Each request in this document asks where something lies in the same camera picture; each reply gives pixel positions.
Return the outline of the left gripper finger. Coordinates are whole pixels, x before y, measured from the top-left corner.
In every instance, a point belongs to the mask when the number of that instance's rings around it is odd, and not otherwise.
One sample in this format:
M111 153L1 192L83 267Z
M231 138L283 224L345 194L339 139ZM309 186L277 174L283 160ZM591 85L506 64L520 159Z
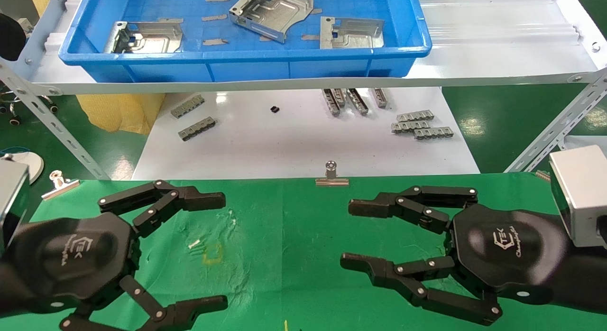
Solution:
M145 208L133 220L135 234L146 238L177 212L216 210L226 206L224 193L200 193L195 186L173 186L163 180L142 184L102 197L100 212L124 213Z

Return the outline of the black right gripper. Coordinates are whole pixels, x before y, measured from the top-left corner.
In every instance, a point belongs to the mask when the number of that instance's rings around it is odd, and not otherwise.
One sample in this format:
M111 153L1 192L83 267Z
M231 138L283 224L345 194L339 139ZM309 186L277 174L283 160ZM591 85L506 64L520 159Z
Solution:
M554 301L552 279L569 246L559 217L472 205L453 217L450 240L454 259L440 256L395 264L379 257L342 255L340 265L366 273L373 286L398 292L412 306L479 325L501 318L497 297L533 305ZM423 285L453 274L480 299Z

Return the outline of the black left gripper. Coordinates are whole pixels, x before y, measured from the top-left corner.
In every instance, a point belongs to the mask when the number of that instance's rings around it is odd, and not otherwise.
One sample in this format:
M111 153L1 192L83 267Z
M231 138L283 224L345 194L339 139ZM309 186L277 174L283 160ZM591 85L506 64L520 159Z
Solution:
M110 212L26 224L7 247L7 312L56 313L84 304L62 320L62 331L120 331L90 316L125 292L149 316L139 331L188 331L200 314L227 309L225 295L161 306L133 277L140 256L132 226Z

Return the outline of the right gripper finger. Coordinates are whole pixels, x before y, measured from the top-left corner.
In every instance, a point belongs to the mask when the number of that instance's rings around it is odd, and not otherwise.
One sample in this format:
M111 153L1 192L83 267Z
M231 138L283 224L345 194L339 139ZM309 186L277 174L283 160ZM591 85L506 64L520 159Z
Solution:
M478 191L470 187L412 186L400 193L380 192L372 200L352 199L352 216L398 217L427 231L442 234L450 223L438 208L465 209L478 203Z

